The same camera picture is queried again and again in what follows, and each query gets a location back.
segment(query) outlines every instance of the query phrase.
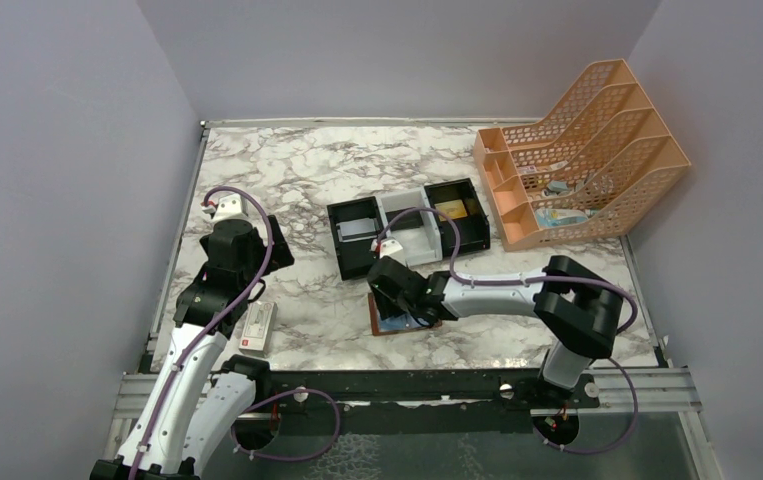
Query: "marble surface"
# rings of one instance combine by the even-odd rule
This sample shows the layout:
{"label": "marble surface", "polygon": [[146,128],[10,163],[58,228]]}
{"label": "marble surface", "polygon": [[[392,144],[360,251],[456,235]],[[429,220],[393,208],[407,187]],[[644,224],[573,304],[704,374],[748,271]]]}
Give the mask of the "marble surface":
{"label": "marble surface", "polygon": [[[425,369],[536,367],[553,337],[539,320],[483,315],[416,333],[372,336],[363,280],[340,280],[325,206],[392,190],[469,177],[486,198],[471,156],[477,127],[313,127],[213,129],[174,270],[152,370],[166,357],[175,298],[206,260],[198,239],[209,219],[198,204],[218,185],[232,185],[275,214],[296,263],[267,277],[265,299],[278,304],[267,359],[273,369]],[[634,291],[618,239],[508,253],[492,226],[492,248],[457,262],[465,273],[542,268],[570,255],[607,280]],[[426,274],[447,263],[417,267]],[[628,316],[623,308],[623,320]],[[241,320],[223,358],[238,353]],[[656,365],[641,318],[619,336],[614,358]]]}

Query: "wall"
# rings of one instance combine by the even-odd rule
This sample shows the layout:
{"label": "wall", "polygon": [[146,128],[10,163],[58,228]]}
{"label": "wall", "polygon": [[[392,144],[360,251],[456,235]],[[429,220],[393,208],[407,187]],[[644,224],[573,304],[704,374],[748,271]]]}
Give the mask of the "wall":
{"label": "wall", "polygon": [[139,0],[208,120],[542,116],[659,0]]}
{"label": "wall", "polygon": [[0,478],[87,478],[200,127],[134,2],[2,3]]}
{"label": "wall", "polygon": [[763,478],[763,2],[664,0],[629,62],[694,163],[631,233],[727,478]]}

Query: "gray floor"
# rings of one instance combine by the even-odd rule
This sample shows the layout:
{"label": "gray floor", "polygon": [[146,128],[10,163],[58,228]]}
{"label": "gray floor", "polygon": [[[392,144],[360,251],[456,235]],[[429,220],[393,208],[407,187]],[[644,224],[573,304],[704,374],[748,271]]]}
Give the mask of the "gray floor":
{"label": "gray floor", "polygon": [[[619,437],[628,416],[581,420],[575,447],[595,447]],[[322,437],[276,438],[267,453],[301,455],[325,444]],[[221,479],[661,479],[698,478],[678,415],[644,414],[629,442],[596,456],[575,456],[541,445],[535,435],[469,433],[346,435],[321,459],[288,464],[234,455],[230,439],[214,453],[203,480]]]}

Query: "cable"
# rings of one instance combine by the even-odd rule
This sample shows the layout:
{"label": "cable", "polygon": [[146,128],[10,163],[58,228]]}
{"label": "cable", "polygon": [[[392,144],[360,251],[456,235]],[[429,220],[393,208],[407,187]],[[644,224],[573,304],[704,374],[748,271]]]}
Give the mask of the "cable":
{"label": "cable", "polygon": [[331,407],[334,409],[334,433],[331,435],[331,440],[328,441],[328,443],[325,444],[324,447],[320,448],[319,450],[308,454],[308,455],[302,455],[300,457],[282,457],[280,455],[269,455],[266,453],[257,453],[255,450],[246,450],[245,448],[240,445],[240,441],[237,439],[237,432],[234,431],[234,429],[231,429],[231,438],[234,440],[234,444],[236,445],[236,448],[234,448],[234,453],[236,452],[243,452],[247,455],[249,455],[249,458],[255,459],[255,458],[265,458],[267,460],[275,460],[278,462],[304,462],[307,460],[313,460],[316,457],[319,457],[323,455],[328,450],[331,450],[331,447],[334,446],[334,443],[337,442],[337,438],[340,437],[340,409],[337,408],[337,402],[334,401],[333,398],[331,398],[330,395],[327,393],[320,391],[320,390],[314,390],[312,388],[308,389],[297,389],[297,390],[290,390],[288,392],[279,393],[277,395],[274,395],[272,397],[267,398],[266,400],[263,400],[261,402],[255,403],[254,405],[247,408],[243,413],[253,412],[257,410],[260,407],[269,405],[270,403],[280,400],[284,397],[295,395],[297,393],[312,393],[314,395],[319,395],[323,397],[325,400],[328,401],[329,404],[331,404]]}
{"label": "cable", "polygon": [[611,450],[615,450],[622,446],[626,441],[628,441],[628,437],[631,436],[631,434],[634,432],[634,429],[637,427],[637,420],[640,417],[640,403],[637,400],[637,389],[634,387],[634,382],[631,381],[631,377],[628,375],[628,372],[623,368],[622,365],[617,363],[616,360],[613,358],[608,359],[609,362],[613,363],[615,367],[617,367],[622,373],[622,376],[625,377],[625,381],[628,382],[628,389],[631,391],[631,400],[634,404],[634,408],[631,414],[631,423],[628,424],[628,428],[625,429],[625,432],[616,440],[614,440],[609,445],[605,445],[604,447],[599,448],[592,448],[592,449],[584,449],[584,448],[571,448],[567,447],[565,445],[558,445],[556,443],[550,442],[546,439],[546,437],[543,436],[542,433],[540,433],[540,430],[534,429],[535,432],[537,432],[537,435],[540,435],[540,438],[543,439],[543,443],[546,445],[554,448],[555,450],[560,450],[564,453],[571,453],[573,455],[598,455],[600,453],[606,453],[610,452]]}
{"label": "cable", "polygon": [[437,210],[436,208],[413,207],[413,208],[404,210],[403,212],[400,212],[398,215],[393,217],[393,219],[387,223],[387,226],[385,226],[381,230],[381,233],[379,233],[378,237],[376,238],[377,242],[380,244],[381,240],[383,240],[384,237],[387,235],[387,232],[390,231],[390,228],[396,222],[398,222],[402,217],[405,217],[407,215],[410,215],[411,213],[416,213],[416,212],[431,212],[435,215],[439,215],[440,217],[445,219],[447,222],[449,222],[449,225],[452,226],[452,231],[455,233],[455,246],[452,249],[452,256],[449,257],[449,275],[455,280],[463,284],[483,285],[488,287],[489,286],[494,286],[494,287],[505,286],[505,285],[527,285],[529,283],[542,283],[542,282],[580,283],[583,285],[592,285],[592,286],[604,288],[616,293],[617,295],[623,297],[631,306],[631,315],[629,315],[628,320],[623,325],[617,328],[617,334],[620,334],[628,330],[628,328],[631,327],[631,325],[633,325],[634,321],[637,319],[637,311],[638,311],[637,302],[634,301],[634,299],[631,297],[631,294],[629,294],[622,288],[612,283],[605,282],[603,280],[596,280],[594,278],[582,278],[582,277],[564,277],[560,275],[544,275],[542,277],[526,278],[525,280],[470,280],[468,278],[461,277],[455,271],[455,260],[457,260],[458,258],[458,253],[460,252],[460,244],[461,244],[460,230],[458,229],[458,226],[455,225],[455,222],[452,219],[452,217],[450,217],[445,212]]}
{"label": "cable", "polygon": [[236,193],[237,195],[243,197],[244,199],[248,200],[249,203],[254,206],[254,208],[257,210],[257,212],[260,214],[261,218],[263,219],[263,224],[266,226],[266,253],[263,255],[263,262],[260,264],[260,269],[258,269],[257,273],[254,275],[254,278],[252,278],[251,282],[249,282],[248,286],[237,296],[237,298],[234,299],[230,304],[228,304],[227,307],[225,307],[224,310],[217,313],[213,320],[210,321],[204,328],[201,329],[201,331],[192,339],[189,345],[187,345],[187,348],[181,351],[181,354],[178,356],[178,361],[175,362],[175,367],[169,371],[169,375],[166,377],[166,382],[163,384],[163,388],[160,389],[160,394],[157,396],[157,401],[154,403],[154,409],[151,412],[151,417],[149,417],[148,422],[146,422],[145,430],[143,431],[143,437],[140,441],[137,453],[134,455],[134,460],[131,463],[131,470],[128,473],[128,480],[135,480],[137,476],[137,472],[139,471],[140,463],[142,462],[142,457],[144,454],[144,448],[148,448],[148,442],[151,440],[151,435],[154,433],[154,428],[157,426],[157,419],[160,417],[160,411],[163,408],[163,404],[166,403],[166,397],[169,395],[169,390],[172,388],[172,384],[175,381],[175,377],[178,375],[178,372],[181,371],[181,367],[184,365],[184,362],[186,362],[187,357],[192,354],[193,350],[195,350],[195,347],[201,342],[201,340],[207,336],[207,333],[213,330],[217,325],[219,325],[219,322],[221,322],[226,316],[228,316],[231,311],[237,307],[240,303],[242,303],[243,300],[247,299],[249,294],[251,293],[251,290],[254,288],[255,285],[257,285],[257,282],[260,281],[260,279],[263,277],[263,274],[266,272],[266,268],[269,266],[269,259],[272,258],[272,246],[273,246],[273,237],[272,237],[272,225],[269,223],[269,217],[267,217],[266,212],[263,210],[263,207],[260,205],[260,203],[257,202],[251,195],[248,193],[234,187],[216,187],[211,189],[207,194],[204,195],[204,200],[202,201],[202,205],[207,205],[208,201],[210,200],[210,197],[216,193],[216,192],[231,192]]}

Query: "purple cable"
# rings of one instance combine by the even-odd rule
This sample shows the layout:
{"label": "purple cable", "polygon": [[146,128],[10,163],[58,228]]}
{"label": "purple cable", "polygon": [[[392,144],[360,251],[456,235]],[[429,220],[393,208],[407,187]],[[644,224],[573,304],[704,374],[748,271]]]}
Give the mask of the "purple cable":
{"label": "purple cable", "polygon": [[376,240],[380,242],[387,234],[387,232],[390,231],[390,228],[398,222],[402,217],[410,215],[411,213],[416,212],[431,212],[435,215],[439,215],[443,217],[447,222],[449,222],[449,225],[452,226],[452,231],[455,232],[455,246],[452,249],[452,256],[449,257],[449,275],[454,278],[455,280],[463,283],[463,284],[471,284],[471,285],[483,285],[483,286],[493,286],[493,287],[500,287],[505,285],[526,285],[529,283],[540,283],[540,282],[563,282],[563,283],[581,283],[584,285],[593,285],[596,287],[604,288],[607,290],[610,290],[617,295],[623,297],[628,304],[631,306],[631,315],[629,315],[628,320],[619,328],[617,328],[617,334],[620,334],[624,331],[626,331],[631,325],[634,324],[634,321],[637,319],[637,302],[634,301],[633,298],[631,298],[631,294],[623,290],[622,288],[612,284],[608,283],[602,280],[596,280],[594,278],[582,278],[582,277],[563,277],[559,275],[544,275],[542,277],[531,277],[526,278],[524,281],[521,280],[475,280],[472,281],[467,278],[463,278],[455,271],[455,260],[458,258],[458,253],[460,252],[460,230],[458,230],[458,226],[455,225],[454,220],[452,217],[447,215],[445,212],[441,212],[440,210],[437,210],[436,208],[431,207],[413,207],[409,208],[395,217],[393,217],[392,220],[390,220],[387,223],[387,226],[384,227],[381,230],[381,233],[378,234],[378,237]]}
{"label": "purple cable", "polygon": [[328,403],[331,404],[331,407],[334,408],[334,434],[331,435],[331,440],[329,440],[324,447],[320,448],[319,450],[313,453],[310,453],[308,455],[302,455],[300,457],[282,457],[280,455],[269,455],[266,453],[257,453],[257,451],[254,451],[254,450],[249,451],[243,448],[242,445],[240,445],[240,441],[237,439],[237,432],[235,432],[234,429],[232,428],[231,438],[234,440],[234,444],[236,445],[235,452],[240,451],[250,455],[252,458],[265,458],[266,460],[276,460],[279,462],[305,462],[307,460],[313,460],[314,458],[323,455],[328,450],[331,450],[331,447],[334,446],[334,443],[337,441],[337,438],[340,437],[340,409],[337,408],[337,403],[334,401],[334,399],[331,398],[330,395],[328,395],[327,393],[323,391],[308,388],[308,389],[290,390],[288,392],[279,393],[259,403],[255,403],[254,405],[247,408],[243,413],[253,412],[257,410],[258,408],[263,407],[265,405],[269,405],[270,403],[276,400],[280,400],[284,397],[294,395],[297,393],[313,393],[315,395],[319,395],[325,398],[325,400],[327,400]]}
{"label": "purple cable", "polygon": [[[154,403],[154,410],[151,412],[151,417],[149,417],[148,422],[146,423],[145,430],[143,431],[143,438],[140,441],[139,446],[148,446],[149,440],[151,440],[151,435],[154,433],[154,427],[157,425],[157,418],[160,416],[160,411],[163,408],[163,404],[166,403],[166,397],[169,395],[169,390],[172,388],[172,383],[175,381],[175,377],[178,375],[178,372],[180,371],[180,367],[184,364],[184,362],[187,360],[187,357],[190,356],[190,354],[195,349],[196,345],[207,335],[207,332],[213,330],[214,327],[216,327],[219,322],[222,321],[234,308],[237,307],[243,300],[248,298],[249,294],[251,293],[251,290],[254,288],[255,285],[257,285],[257,282],[260,281],[260,279],[263,277],[264,272],[266,272],[266,267],[269,266],[269,259],[272,257],[272,225],[269,223],[269,218],[266,216],[266,212],[263,210],[263,207],[260,205],[260,203],[257,202],[251,195],[247,194],[246,192],[234,188],[234,187],[216,187],[211,189],[207,194],[204,196],[204,204],[207,204],[207,201],[210,200],[210,197],[216,193],[216,192],[231,192],[236,193],[237,195],[245,198],[246,200],[251,203],[255,209],[257,209],[257,212],[260,214],[261,218],[263,219],[263,224],[266,226],[266,253],[263,255],[263,263],[260,265],[260,269],[258,269],[257,273],[255,274],[254,278],[252,278],[251,282],[249,282],[248,286],[245,288],[245,290],[240,293],[237,298],[234,299],[233,302],[231,302],[227,307],[225,307],[224,310],[217,313],[213,320],[210,321],[199,333],[196,335],[193,340],[190,342],[190,344],[185,348],[183,351],[181,351],[181,355],[178,356],[178,361],[175,363],[176,366],[178,366],[177,370],[170,370],[169,375],[166,377],[166,382],[163,384],[163,388],[160,390],[160,394],[157,396],[157,401]],[[134,461],[131,463],[131,471],[128,473],[128,480],[135,480],[137,473],[139,471],[140,462],[142,462],[143,452],[137,451],[136,455],[134,455]]]}
{"label": "purple cable", "polygon": [[619,448],[624,444],[626,441],[628,441],[628,437],[631,436],[631,434],[634,432],[635,427],[637,427],[637,419],[640,416],[640,404],[637,401],[637,389],[634,388],[634,382],[631,381],[631,377],[628,375],[628,372],[625,371],[625,368],[623,368],[622,365],[617,363],[616,360],[613,358],[609,358],[608,361],[614,364],[615,367],[619,369],[619,371],[622,373],[622,376],[625,377],[625,381],[628,382],[628,389],[631,391],[631,400],[634,402],[634,410],[631,414],[631,423],[628,424],[628,428],[625,429],[625,432],[616,440],[614,440],[613,443],[610,445],[605,445],[604,447],[599,448],[592,448],[592,449],[584,449],[584,448],[569,448],[564,446],[561,448],[561,445],[558,445],[556,443],[552,443],[549,440],[546,440],[546,437],[543,436],[542,433],[540,433],[540,430],[534,429],[535,432],[537,432],[537,435],[540,435],[540,438],[543,439],[543,442],[554,448],[555,450],[560,450],[564,453],[571,453],[573,455],[598,455],[600,453],[610,452],[611,450],[614,450],[616,448]]}

